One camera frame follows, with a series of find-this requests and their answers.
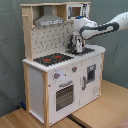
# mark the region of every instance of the oven handle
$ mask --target oven handle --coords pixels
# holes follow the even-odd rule
[[[66,87],[66,86],[70,85],[72,82],[73,82],[73,81],[71,80],[71,81],[69,81],[69,82],[66,83],[66,84],[61,84],[61,85],[59,85],[59,87]]]
[[[72,17],[72,7],[71,6],[69,6],[69,10],[70,10],[70,15],[68,16],[68,19],[71,19],[71,17]]]
[[[84,80],[84,87],[82,87],[82,90],[85,90],[85,88],[86,88],[86,77],[85,76],[83,76],[83,80]]]

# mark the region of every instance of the control knob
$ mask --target control knob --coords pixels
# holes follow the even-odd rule
[[[72,68],[72,71],[73,71],[73,72],[76,72],[76,70],[77,70],[77,67],[73,67],[73,68]]]
[[[58,74],[58,73],[55,73],[55,74],[54,74],[54,78],[55,78],[55,79],[58,79],[59,76],[60,76],[60,74]]]

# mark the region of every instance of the toy kitchen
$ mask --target toy kitchen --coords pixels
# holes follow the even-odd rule
[[[90,2],[22,4],[26,108],[49,127],[101,95],[105,49],[69,48],[76,16],[89,19]]]

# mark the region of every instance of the backdrop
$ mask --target backdrop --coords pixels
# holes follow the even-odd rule
[[[128,11],[128,0],[88,1],[92,2],[90,19],[99,25]],[[14,111],[21,101],[25,102],[22,66],[25,51],[20,4],[44,2],[68,0],[0,0],[0,116]],[[128,88],[128,30],[98,36],[86,43],[106,48],[103,79]]]

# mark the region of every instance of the tabletop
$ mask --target tabletop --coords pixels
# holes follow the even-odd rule
[[[16,110],[0,118],[0,128],[44,128],[36,118],[23,109]],[[81,128],[69,118],[64,118],[50,128]]]
[[[115,128],[128,118],[128,89],[102,80],[101,93],[71,117],[87,128]]]

